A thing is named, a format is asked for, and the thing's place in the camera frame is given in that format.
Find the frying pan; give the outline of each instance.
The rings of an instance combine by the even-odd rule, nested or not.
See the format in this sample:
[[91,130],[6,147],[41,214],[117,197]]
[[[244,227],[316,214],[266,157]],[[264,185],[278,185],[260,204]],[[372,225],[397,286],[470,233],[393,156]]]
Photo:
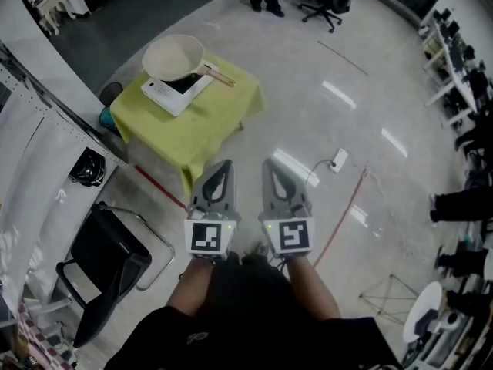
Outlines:
[[191,35],[167,35],[149,45],[142,64],[150,76],[162,81],[177,81],[196,73],[235,86],[232,79],[204,65],[204,53],[203,45]]

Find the red cable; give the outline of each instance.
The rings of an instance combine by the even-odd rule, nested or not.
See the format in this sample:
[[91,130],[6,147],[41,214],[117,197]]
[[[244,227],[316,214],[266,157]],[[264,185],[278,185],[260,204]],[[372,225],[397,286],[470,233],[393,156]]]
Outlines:
[[134,165],[134,167],[136,168],[136,170],[141,173],[145,178],[147,178],[147,180],[149,180],[157,189],[159,189],[161,192],[163,192],[169,199],[171,199],[172,202],[174,202],[174,204],[176,204],[178,207],[181,207],[183,208],[184,210],[186,210],[186,206],[185,204],[183,204],[181,201],[179,201],[178,199],[176,199],[176,197],[174,197],[170,192],[168,192],[166,189],[164,189],[164,187],[159,183],[157,182],[156,180],[154,180],[154,178],[152,178],[148,173],[146,173],[141,166],[139,166],[138,164]]
[[349,200],[349,204],[347,205],[346,210],[344,210],[344,213],[342,214],[341,219],[339,219],[339,222],[337,222],[336,228],[334,229],[334,231],[332,232],[331,236],[329,237],[329,240],[325,244],[324,249],[322,250],[322,252],[320,253],[320,255],[318,255],[318,258],[317,258],[317,260],[314,263],[314,267],[316,267],[319,264],[319,262],[322,260],[322,257],[324,257],[325,252],[327,251],[329,245],[332,243],[332,240],[336,237],[336,234],[339,231],[339,228],[340,228],[341,224],[343,223],[344,219],[346,218],[346,215],[349,212],[349,209],[351,208],[351,206],[353,205],[354,199],[356,198],[356,195],[357,195],[357,193],[360,190],[361,184],[363,183],[363,179],[366,176],[367,176],[367,168],[365,167],[363,169],[363,172],[360,175],[360,179],[358,180],[356,187],[354,188],[353,195],[351,196],[351,199]]

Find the wire stand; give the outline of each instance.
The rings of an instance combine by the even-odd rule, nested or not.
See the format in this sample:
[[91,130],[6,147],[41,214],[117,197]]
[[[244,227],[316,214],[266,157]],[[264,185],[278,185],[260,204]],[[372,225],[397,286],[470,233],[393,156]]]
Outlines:
[[[393,298],[390,296],[391,294],[391,289],[392,286],[394,285],[394,282],[399,283],[401,286],[405,287],[407,291],[411,292],[413,294],[412,298]],[[374,291],[378,287],[380,287],[382,284],[387,283],[387,288],[385,289],[384,296],[373,296],[370,295],[370,291]],[[383,280],[379,282],[378,284],[366,289],[365,291],[360,293],[360,299],[370,308],[375,310],[377,312],[377,316],[382,317],[384,319],[387,319],[388,321],[394,322],[398,325],[404,325],[404,321],[396,317],[395,315],[407,315],[409,314],[410,310],[407,311],[398,311],[398,312],[388,312],[385,310],[385,306],[387,305],[387,302],[390,300],[393,301],[416,301],[418,298],[419,293],[417,293],[414,289],[412,289],[409,285],[404,283],[400,278],[396,277],[395,275],[391,274],[390,277],[386,280]],[[375,304],[373,301],[375,300],[382,300],[382,304],[378,305]]]

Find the floor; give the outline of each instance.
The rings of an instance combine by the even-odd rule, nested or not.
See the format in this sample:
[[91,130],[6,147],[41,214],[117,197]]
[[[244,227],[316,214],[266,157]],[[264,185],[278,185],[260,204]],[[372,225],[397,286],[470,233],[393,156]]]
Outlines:
[[[358,298],[362,291],[390,274],[416,291],[423,289],[437,277],[438,247],[454,248],[464,233],[462,224],[432,227],[428,219],[429,194],[460,190],[465,175],[463,156],[453,149],[454,134],[441,127],[443,112],[424,107],[434,87],[422,70],[421,40],[377,0],[353,0],[334,34],[323,19],[302,23],[296,0],[281,2],[283,19],[254,13],[245,1],[216,0],[166,30],[196,36],[211,52],[255,75],[265,92],[267,109],[245,119],[245,130],[233,133],[215,158],[231,159],[236,166],[243,220],[234,249],[246,251],[262,237],[260,166],[267,157],[282,150],[311,168],[344,148],[350,157],[342,170],[333,173],[322,164],[315,171],[320,183],[307,187],[317,230],[309,258],[314,261],[334,236],[317,270],[345,317],[374,316]],[[140,70],[143,50],[110,80],[128,83]],[[138,141],[129,148],[134,163],[187,203],[175,169]],[[360,180],[354,205],[334,232]],[[183,245],[186,215],[134,169],[118,170],[102,198],[140,212],[173,242],[176,259],[147,292],[132,291],[102,333],[79,350],[87,368],[102,367],[139,320],[166,303],[189,261]],[[86,285],[79,282],[80,288]],[[381,287],[373,292],[383,293]],[[400,358],[402,327],[377,320]]]
[[96,93],[142,45],[210,1],[110,0],[88,18],[66,19],[49,40]]

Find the white robot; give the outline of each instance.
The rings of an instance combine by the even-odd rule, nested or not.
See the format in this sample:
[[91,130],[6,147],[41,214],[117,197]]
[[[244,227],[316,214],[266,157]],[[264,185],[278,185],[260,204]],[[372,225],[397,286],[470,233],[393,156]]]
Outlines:
[[[283,194],[278,193],[275,179]],[[314,248],[315,233],[304,182],[275,160],[267,159],[262,165],[262,191],[259,220],[274,257],[309,254]],[[194,183],[185,220],[186,250],[194,257],[227,259],[241,220],[235,209],[235,192],[231,160],[211,166]]]

